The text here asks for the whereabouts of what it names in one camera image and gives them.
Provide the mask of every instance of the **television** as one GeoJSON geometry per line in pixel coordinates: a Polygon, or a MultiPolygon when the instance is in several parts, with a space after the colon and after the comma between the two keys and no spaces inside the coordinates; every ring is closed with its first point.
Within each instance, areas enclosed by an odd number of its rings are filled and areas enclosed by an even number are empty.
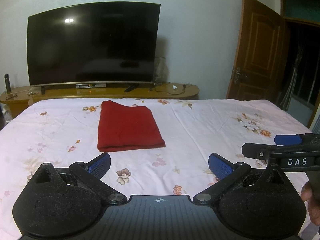
{"type": "Polygon", "coordinates": [[[97,2],[28,18],[30,86],[152,83],[160,4],[97,2]]]}

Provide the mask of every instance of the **wooden tv stand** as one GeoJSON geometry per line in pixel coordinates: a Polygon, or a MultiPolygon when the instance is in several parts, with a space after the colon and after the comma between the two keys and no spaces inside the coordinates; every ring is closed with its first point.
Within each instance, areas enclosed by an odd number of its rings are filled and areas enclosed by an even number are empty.
{"type": "Polygon", "coordinates": [[[183,92],[183,84],[165,83],[152,88],[151,85],[140,85],[138,88],[125,93],[127,88],[125,84],[111,84],[106,88],[61,88],[61,86],[52,86],[47,88],[45,94],[41,94],[41,89],[33,88],[34,95],[27,95],[29,86],[12,88],[12,93],[17,96],[7,99],[9,96],[5,93],[0,95],[0,102],[8,104],[11,115],[15,118],[23,110],[27,109],[33,103],[53,98],[153,98],[153,99],[198,99],[199,88],[196,85],[186,85],[183,92]]]}

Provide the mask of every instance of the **wooden door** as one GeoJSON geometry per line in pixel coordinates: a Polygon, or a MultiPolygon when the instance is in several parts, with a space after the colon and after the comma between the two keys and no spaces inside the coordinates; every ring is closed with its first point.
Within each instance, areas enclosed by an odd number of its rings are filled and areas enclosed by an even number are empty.
{"type": "Polygon", "coordinates": [[[283,17],[257,0],[242,0],[238,46],[227,98],[275,102],[289,39],[283,17]]]}

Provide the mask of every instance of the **gray ribbed plate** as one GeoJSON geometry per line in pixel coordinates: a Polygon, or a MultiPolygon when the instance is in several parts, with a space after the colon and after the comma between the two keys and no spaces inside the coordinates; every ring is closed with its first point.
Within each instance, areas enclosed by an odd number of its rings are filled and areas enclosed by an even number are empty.
{"type": "Polygon", "coordinates": [[[245,240],[227,229],[210,207],[191,203],[188,195],[132,195],[109,207],[92,228],[68,240],[245,240]]]}

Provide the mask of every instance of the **folded red towel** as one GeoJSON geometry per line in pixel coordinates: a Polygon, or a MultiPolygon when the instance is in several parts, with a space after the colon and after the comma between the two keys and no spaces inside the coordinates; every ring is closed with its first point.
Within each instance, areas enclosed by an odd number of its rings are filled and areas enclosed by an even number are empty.
{"type": "Polygon", "coordinates": [[[98,150],[118,152],[165,147],[156,121],[145,106],[103,101],[98,126],[98,150]]]}

